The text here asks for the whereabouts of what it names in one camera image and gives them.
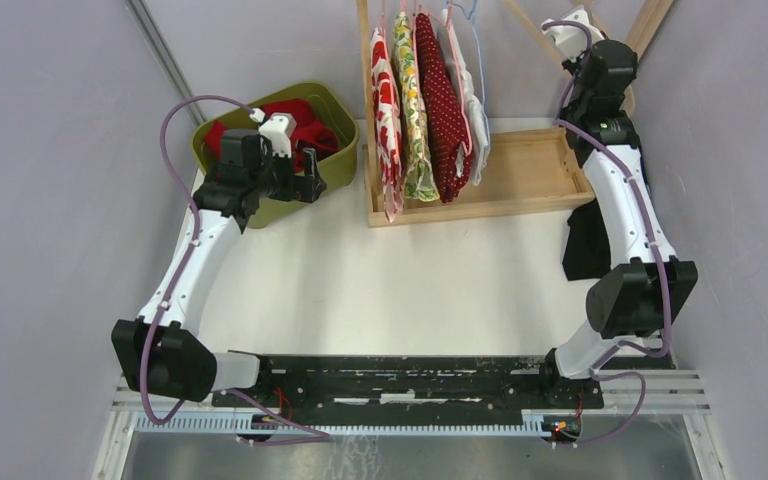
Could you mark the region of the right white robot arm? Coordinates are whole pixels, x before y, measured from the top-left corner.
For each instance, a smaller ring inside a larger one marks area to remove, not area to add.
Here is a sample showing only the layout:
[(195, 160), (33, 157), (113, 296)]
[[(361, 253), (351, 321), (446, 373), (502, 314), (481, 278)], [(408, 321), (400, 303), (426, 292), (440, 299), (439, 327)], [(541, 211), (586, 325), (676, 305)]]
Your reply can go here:
[(571, 80), (556, 122), (590, 183), (601, 226), (586, 226), (574, 210), (563, 266), (584, 269), (582, 248), (605, 241), (606, 272), (585, 298), (586, 319), (545, 357), (537, 382), (540, 400), (562, 408), (578, 386), (623, 348), (663, 358), (673, 324), (698, 281), (692, 261), (678, 258), (657, 219), (647, 189), (642, 142), (622, 105), (637, 77), (638, 55), (611, 39), (566, 40), (559, 45)]

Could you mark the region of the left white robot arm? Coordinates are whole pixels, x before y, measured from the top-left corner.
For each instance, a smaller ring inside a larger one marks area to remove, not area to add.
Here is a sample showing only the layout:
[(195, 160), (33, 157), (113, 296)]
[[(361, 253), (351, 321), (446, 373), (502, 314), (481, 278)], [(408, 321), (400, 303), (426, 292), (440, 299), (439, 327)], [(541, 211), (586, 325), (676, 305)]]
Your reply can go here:
[(232, 129), (220, 158), (193, 194), (185, 238), (155, 294), (134, 320), (119, 320), (112, 344), (128, 387), (140, 394), (199, 402), (236, 388), (251, 406), (267, 404), (274, 379), (263, 358), (215, 353), (198, 338), (209, 291), (230, 249), (265, 199), (313, 203), (326, 191), (311, 146), (262, 127)]

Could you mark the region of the red skirt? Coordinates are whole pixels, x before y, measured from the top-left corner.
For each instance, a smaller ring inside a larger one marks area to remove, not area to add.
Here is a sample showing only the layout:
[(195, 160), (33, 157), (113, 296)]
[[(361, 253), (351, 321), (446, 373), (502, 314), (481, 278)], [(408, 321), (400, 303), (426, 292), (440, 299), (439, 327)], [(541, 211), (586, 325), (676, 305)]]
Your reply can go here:
[(313, 148), (316, 151), (318, 161), (328, 158), (340, 150), (338, 138), (334, 131), (319, 119), (307, 100), (292, 98), (265, 104), (260, 109), (266, 116), (284, 113), (294, 118), (296, 127), (290, 139), (295, 149), (296, 173), (304, 170), (303, 148)]

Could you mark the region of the white garment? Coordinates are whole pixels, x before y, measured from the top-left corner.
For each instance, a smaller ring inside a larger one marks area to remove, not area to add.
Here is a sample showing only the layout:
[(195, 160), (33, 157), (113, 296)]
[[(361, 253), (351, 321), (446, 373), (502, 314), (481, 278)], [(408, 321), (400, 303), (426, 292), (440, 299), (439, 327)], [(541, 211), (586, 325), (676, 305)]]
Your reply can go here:
[(442, 26), (438, 29), (437, 39), (441, 43), (444, 64), (456, 91), (456, 100), (462, 106), (463, 115), (469, 127), (473, 153), (470, 182), (474, 186), (479, 186), (491, 153), (492, 141), (491, 136), (486, 135), (485, 121), (481, 114), (480, 86), (475, 85), (455, 31), (456, 11), (450, 6), (445, 6), (441, 10)]

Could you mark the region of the blue wire hanger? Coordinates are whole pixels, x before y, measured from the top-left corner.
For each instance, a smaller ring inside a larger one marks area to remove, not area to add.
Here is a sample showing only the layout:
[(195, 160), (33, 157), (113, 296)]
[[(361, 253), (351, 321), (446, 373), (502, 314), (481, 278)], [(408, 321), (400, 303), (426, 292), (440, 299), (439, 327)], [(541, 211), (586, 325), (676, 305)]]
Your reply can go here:
[(469, 22), (475, 48), (476, 48), (476, 55), (477, 55), (477, 62), (478, 62), (478, 72), (479, 72), (479, 86), (480, 86), (480, 95), (479, 99), (481, 102), (481, 114), (483, 117), (483, 120), (485, 121), (485, 132), (488, 137), (491, 136), (490, 131), (490, 125), (489, 125), (489, 118), (486, 112), (486, 77), (485, 77), (485, 69), (484, 69), (484, 61), (483, 61), (483, 54), (482, 54), (482, 46), (480, 41), (480, 36), (478, 34), (477, 29), (477, 18), (476, 18), (476, 12), (478, 7), (478, 0), (473, 0), (471, 3), (471, 6), (469, 8), (465, 8), (463, 5), (459, 4), (457, 1), (447, 1), (447, 6), (454, 7), (456, 10), (459, 10), (461, 12), (461, 15), (464, 17), (466, 21)]

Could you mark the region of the cream plastic hanger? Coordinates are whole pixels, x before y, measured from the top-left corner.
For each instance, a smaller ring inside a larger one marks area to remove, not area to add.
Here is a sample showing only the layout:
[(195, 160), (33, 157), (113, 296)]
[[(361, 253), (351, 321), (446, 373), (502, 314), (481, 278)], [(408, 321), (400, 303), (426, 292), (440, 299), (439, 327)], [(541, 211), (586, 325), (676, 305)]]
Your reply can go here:
[[(534, 40), (537, 42), (538, 45), (540, 45), (549, 55), (550, 58), (558, 63), (559, 65), (563, 64), (565, 61), (562, 58), (562, 55), (558, 52), (558, 50), (555, 48), (552, 41), (543, 35), (541, 30), (541, 22), (535, 22), (533, 21), (530, 16), (527, 14), (525, 9), (518, 5), (516, 1), (509, 1), (504, 0), (502, 1), (502, 4), (508, 9), (509, 13), (522, 25), (525, 27), (526, 31), (534, 38)], [(598, 18), (590, 11), (591, 1), (570, 1), (570, 4), (572, 5), (572, 10), (577, 5), (583, 5), (586, 7), (586, 9), (589, 11), (591, 17), (593, 18), (593, 21), (597, 28), (603, 32), (606, 38), (608, 38), (608, 35), (605, 33), (603, 29), (601, 29), (601, 23), (598, 20)]]

